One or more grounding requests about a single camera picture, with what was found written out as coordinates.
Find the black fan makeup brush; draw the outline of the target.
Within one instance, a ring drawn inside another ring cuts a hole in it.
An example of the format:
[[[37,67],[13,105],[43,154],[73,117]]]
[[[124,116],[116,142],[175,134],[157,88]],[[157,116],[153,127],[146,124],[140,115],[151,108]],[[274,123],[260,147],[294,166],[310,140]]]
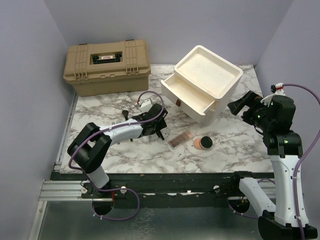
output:
[[[159,138],[161,138],[163,141],[165,140],[165,138],[164,138],[164,136],[163,136],[160,128],[157,129],[155,133],[156,133],[156,135],[157,135]]]

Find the cream top drawer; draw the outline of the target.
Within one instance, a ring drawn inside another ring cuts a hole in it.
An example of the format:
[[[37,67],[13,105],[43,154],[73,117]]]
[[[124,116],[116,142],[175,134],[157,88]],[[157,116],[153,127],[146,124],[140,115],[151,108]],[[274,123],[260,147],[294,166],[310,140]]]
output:
[[[176,73],[161,81],[161,92],[194,121],[202,123],[214,99],[208,93],[182,79]]]

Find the cream drawer organizer cabinet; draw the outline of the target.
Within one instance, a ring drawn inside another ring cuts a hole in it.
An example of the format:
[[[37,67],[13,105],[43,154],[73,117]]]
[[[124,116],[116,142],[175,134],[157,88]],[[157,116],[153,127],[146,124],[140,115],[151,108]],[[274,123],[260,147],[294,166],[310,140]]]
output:
[[[174,67],[174,73],[214,99],[203,125],[210,125],[226,108],[242,75],[241,68],[202,45],[195,46]]]

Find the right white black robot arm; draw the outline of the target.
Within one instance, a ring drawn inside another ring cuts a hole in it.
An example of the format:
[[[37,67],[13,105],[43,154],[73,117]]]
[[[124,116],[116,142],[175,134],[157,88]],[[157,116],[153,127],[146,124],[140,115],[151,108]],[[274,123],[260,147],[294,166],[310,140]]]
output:
[[[244,194],[254,208],[260,236],[264,240],[316,239],[318,230],[310,225],[304,209],[299,166],[302,139],[291,130],[296,111],[294,100],[275,93],[263,98],[249,91],[227,106],[233,115],[248,108],[242,120],[258,128],[272,164],[276,202],[270,200],[253,177],[237,178],[229,184],[234,195]]]

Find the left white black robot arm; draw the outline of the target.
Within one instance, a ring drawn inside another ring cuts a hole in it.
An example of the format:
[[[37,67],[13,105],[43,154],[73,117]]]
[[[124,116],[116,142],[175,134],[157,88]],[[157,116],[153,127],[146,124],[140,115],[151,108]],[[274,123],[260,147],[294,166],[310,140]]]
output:
[[[84,126],[67,149],[68,155],[87,175],[97,196],[106,197],[111,190],[110,181],[102,162],[109,148],[129,139],[138,139],[156,134],[164,139],[161,130],[167,127],[165,117],[168,111],[155,103],[144,113],[132,116],[125,122],[102,129],[90,122]]]

